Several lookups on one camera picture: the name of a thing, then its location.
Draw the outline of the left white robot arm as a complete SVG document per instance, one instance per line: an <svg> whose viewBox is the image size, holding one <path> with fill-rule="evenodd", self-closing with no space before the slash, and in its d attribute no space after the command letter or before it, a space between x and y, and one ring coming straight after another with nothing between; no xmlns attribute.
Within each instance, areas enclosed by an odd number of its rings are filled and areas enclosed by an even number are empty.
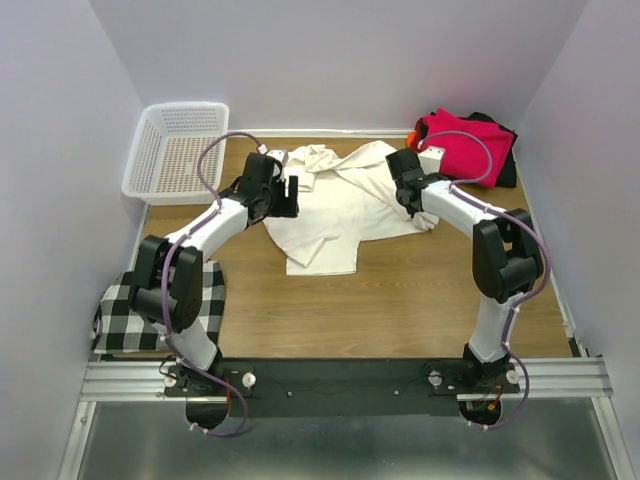
<svg viewBox="0 0 640 480"><path fill-rule="evenodd" d="M224 385L222 354L200 323L204 264L226 241L264 219L298 215L298 179L285 174L288 153L251 153L242 174L195 220L165 236L142 240L129 308L164 334L166 344L201 395Z"/></svg>

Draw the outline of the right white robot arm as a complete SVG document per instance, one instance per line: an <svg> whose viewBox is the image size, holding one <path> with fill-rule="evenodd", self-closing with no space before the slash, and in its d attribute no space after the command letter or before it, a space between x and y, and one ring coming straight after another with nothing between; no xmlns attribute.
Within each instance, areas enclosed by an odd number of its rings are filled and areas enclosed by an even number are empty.
<svg viewBox="0 0 640 480"><path fill-rule="evenodd" d="M471 240L471 270L480 306L471 339L460 358L425 365L436 395L517 393L510 337L523 300L543 275L539 238L529 213L504 210L457 188L439 173L427 174L406 148L386 156L396 200L408 214L430 213Z"/></svg>

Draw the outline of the white t shirt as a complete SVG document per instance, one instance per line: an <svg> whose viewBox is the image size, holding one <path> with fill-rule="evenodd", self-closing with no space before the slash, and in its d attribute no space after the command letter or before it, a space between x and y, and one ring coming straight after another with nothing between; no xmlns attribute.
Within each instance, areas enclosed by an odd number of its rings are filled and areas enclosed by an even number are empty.
<svg viewBox="0 0 640 480"><path fill-rule="evenodd" d="M361 242L436 228L437 216L411 215L396 200L386 163L395 151L377 140L343 157L323 144L288 154L285 175L298 178L298 216L264 221L286 255L288 276L353 274Z"/></svg>

